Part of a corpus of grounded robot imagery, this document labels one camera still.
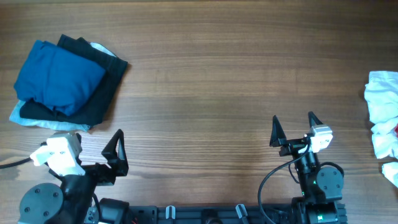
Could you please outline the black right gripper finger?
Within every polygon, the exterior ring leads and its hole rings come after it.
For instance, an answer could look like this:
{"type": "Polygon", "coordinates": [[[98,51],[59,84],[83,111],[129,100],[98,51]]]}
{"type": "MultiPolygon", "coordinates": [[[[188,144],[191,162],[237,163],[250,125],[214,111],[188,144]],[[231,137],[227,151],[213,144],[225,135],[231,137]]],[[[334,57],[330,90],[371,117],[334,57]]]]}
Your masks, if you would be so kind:
{"type": "Polygon", "coordinates": [[[284,130],[282,129],[282,126],[280,124],[280,121],[276,115],[272,117],[272,132],[271,132],[271,138],[270,138],[270,147],[278,147],[278,146],[283,146],[286,145],[287,138],[284,133],[284,130]]]}
{"type": "Polygon", "coordinates": [[[318,126],[318,125],[323,125],[323,123],[317,118],[314,112],[309,111],[308,112],[308,121],[310,127],[318,126]]]}

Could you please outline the red and white garment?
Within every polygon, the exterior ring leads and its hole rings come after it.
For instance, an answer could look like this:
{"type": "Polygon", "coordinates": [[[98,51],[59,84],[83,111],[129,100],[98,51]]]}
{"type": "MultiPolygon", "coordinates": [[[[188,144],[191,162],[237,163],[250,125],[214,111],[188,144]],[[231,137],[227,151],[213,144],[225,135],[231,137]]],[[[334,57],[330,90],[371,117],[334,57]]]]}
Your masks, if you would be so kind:
{"type": "Polygon", "coordinates": [[[397,73],[372,71],[365,85],[374,154],[377,159],[397,158],[397,73]]]}

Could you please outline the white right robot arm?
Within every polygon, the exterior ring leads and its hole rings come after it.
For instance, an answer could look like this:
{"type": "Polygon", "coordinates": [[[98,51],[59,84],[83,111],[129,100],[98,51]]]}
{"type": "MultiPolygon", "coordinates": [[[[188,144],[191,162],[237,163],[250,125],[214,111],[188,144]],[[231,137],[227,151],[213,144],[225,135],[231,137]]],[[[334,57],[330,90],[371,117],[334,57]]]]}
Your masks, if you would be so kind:
{"type": "Polygon", "coordinates": [[[317,153],[333,139],[331,128],[313,112],[308,113],[309,133],[298,139],[287,139],[277,116],[272,118],[271,147],[280,147],[279,156],[292,156],[302,191],[292,199],[289,223],[334,223],[348,221],[343,198],[344,170],[333,162],[321,163],[317,153]]]}

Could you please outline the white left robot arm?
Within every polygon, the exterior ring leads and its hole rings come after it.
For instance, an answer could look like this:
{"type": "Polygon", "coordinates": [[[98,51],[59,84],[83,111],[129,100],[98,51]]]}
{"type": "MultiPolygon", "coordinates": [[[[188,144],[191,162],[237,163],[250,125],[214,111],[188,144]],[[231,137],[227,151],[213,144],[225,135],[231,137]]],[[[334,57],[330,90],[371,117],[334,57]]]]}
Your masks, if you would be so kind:
{"type": "Polygon", "coordinates": [[[102,150],[105,164],[82,165],[81,152],[78,133],[55,133],[30,155],[35,166],[46,165],[61,184],[28,190],[19,205],[19,223],[133,223],[129,203],[95,195],[97,187],[112,186],[128,173],[123,131],[117,130],[102,150]]]}

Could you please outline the blue polo shirt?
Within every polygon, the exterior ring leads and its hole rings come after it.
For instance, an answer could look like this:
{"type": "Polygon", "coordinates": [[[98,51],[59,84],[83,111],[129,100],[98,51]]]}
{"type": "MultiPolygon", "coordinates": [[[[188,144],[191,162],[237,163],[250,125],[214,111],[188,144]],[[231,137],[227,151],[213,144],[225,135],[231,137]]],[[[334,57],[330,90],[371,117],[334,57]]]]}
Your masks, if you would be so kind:
{"type": "Polygon", "coordinates": [[[33,100],[69,116],[89,100],[105,73],[96,62],[37,40],[14,89],[22,101],[33,100]]]}

